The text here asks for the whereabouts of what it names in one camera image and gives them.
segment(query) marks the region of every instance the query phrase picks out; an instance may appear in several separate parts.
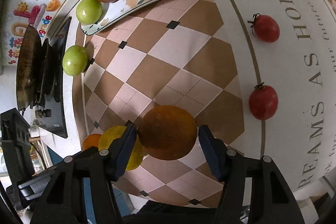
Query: tomato stem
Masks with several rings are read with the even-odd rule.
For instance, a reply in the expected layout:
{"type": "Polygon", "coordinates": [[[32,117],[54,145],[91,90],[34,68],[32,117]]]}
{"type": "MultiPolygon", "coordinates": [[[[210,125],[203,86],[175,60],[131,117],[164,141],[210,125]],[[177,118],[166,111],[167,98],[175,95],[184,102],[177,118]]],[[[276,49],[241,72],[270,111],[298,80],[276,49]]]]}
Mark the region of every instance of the tomato stem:
{"type": "Polygon", "coordinates": [[[248,21],[247,21],[248,23],[251,23],[251,24],[252,24],[250,27],[252,28],[252,34],[253,34],[254,36],[255,36],[255,34],[254,34],[254,32],[253,32],[253,27],[254,27],[254,23],[255,23],[255,21],[256,21],[256,19],[257,19],[258,16],[260,16],[260,13],[257,13],[257,14],[254,14],[254,15],[253,15],[253,21],[251,21],[251,20],[248,20],[248,21]]]}
{"type": "Polygon", "coordinates": [[[260,90],[261,88],[263,88],[265,82],[262,82],[261,84],[258,84],[254,87],[255,90],[260,90]]]}

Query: green apple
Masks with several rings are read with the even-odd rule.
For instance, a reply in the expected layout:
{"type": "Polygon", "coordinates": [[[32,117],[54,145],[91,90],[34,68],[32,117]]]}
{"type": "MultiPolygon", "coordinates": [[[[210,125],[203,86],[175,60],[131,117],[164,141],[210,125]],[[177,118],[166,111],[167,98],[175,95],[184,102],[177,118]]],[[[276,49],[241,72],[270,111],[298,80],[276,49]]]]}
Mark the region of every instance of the green apple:
{"type": "Polygon", "coordinates": [[[101,3],[98,0],[82,0],[76,8],[76,17],[83,25],[97,22],[101,14],[101,3]]]}
{"type": "Polygon", "coordinates": [[[88,60],[86,49],[82,46],[73,45],[67,49],[63,56],[63,70],[70,76],[79,75],[85,70],[88,60]]]}

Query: screw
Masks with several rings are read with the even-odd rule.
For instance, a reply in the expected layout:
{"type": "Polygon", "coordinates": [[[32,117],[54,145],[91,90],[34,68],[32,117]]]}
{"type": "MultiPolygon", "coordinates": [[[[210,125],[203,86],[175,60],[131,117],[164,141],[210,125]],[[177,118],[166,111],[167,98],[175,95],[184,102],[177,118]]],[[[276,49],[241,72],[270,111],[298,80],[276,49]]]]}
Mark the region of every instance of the screw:
{"type": "Polygon", "coordinates": [[[271,162],[271,161],[272,161],[272,159],[271,159],[270,156],[264,156],[262,159],[263,159],[265,162],[271,162]]]}
{"type": "Polygon", "coordinates": [[[229,156],[235,156],[235,155],[236,155],[236,151],[233,150],[233,149],[229,149],[226,153],[227,153],[229,156]]]}
{"type": "Polygon", "coordinates": [[[106,156],[109,154],[109,150],[108,149],[102,149],[99,151],[99,155],[100,156],[106,156]]]}
{"type": "Polygon", "coordinates": [[[72,157],[71,156],[66,156],[64,158],[64,162],[66,162],[66,163],[72,162],[72,157]]]}

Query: orange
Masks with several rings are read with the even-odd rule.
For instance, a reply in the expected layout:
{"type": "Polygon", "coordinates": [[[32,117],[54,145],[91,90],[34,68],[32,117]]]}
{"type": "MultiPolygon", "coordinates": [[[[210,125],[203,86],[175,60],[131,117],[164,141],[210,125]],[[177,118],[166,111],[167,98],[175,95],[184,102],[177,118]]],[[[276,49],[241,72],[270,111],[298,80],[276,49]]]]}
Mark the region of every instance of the orange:
{"type": "Polygon", "coordinates": [[[147,112],[138,128],[140,143],[159,160],[177,160],[193,148],[197,127],[194,118],[176,106],[158,106],[147,112]]]}
{"type": "Polygon", "coordinates": [[[100,134],[91,134],[87,136],[82,142],[82,151],[94,146],[98,148],[98,141],[100,139],[100,134]]]}

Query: apple stem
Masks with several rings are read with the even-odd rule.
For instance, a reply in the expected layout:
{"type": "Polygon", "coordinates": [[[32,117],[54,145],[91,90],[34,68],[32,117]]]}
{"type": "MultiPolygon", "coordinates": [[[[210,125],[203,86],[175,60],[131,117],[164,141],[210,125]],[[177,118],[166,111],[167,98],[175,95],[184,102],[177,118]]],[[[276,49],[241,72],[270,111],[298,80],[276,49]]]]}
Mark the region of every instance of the apple stem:
{"type": "Polygon", "coordinates": [[[261,84],[258,84],[254,87],[255,90],[260,90],[264,86],[265,82],[262,82],[261,84]]]}

